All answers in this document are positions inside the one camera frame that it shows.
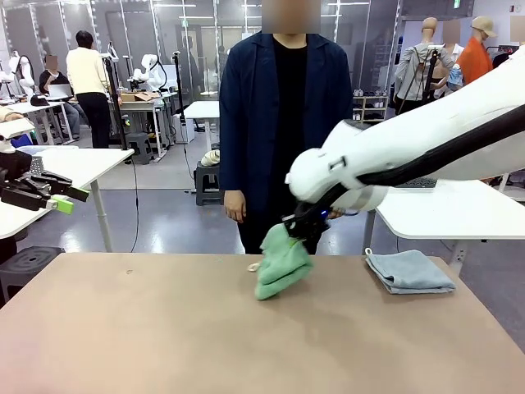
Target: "navy jacket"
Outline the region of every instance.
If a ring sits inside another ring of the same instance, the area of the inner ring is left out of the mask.
[[[339,121],[352,118],[353,96],[345,51],[318,34],[308,34],[306,149],[320,148]],[[242,190],[247,209],[262,212],[279,117],[271,34],[259,32],[231,49],[222,75],[220,108],[221,189]]]

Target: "black shirt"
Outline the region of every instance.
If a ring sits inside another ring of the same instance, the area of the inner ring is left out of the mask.
[[[279,118],[268,200],[271,207],[278,204],[286,211],[294,205],[290,189],[285,184],[286,174],[295,158],[305,150],[303,116],[307,47],[290,49],[275,39],[273,46],[279,83]]]
[[[46,83],[48,82],[49,77],[51,76],[51,73],[48,70],[45,70],[42,74],[40,74],[40,80],[39,80],[39,89],[40,93],[42,94],[48,94],[49,92],[44,88]],[[68,85],[69,80],[59,71],[58,77],[51,82],[50,85]]]

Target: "glass wall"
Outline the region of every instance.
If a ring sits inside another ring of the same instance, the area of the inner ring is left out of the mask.
[[[126,87],[127,62],[133,72],[142,68],[144,54],[156,54],[163,65],[171,65],[173,53],[180,52],[187,101],[217,99],[228,52],[262,25],[262,0],[24,1],[3,3],[6,30],[10,49],[26,54],[36,75],[46,53],[58,55],[65,72],[75,33],[87,30],[95,34],[101,53],[113,44]],[[388,85],[399,1],[322,0],[320,33],[346,51],[354,88],[373,91]]]

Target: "blue-gray towel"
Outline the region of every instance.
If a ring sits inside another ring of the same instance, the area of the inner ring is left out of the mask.
[[[367,249],[367,263],[391,294],[448,293],[456,285],[419,250],[379,255]]]

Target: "green towel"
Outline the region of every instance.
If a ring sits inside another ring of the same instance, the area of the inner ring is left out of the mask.
[[[301,241],[291,238],[284,224],[277,224],[267,233],[261,249],[264,259],[258,268],[255,296],[265,300],[283,291],[308,275],[312,260]]]

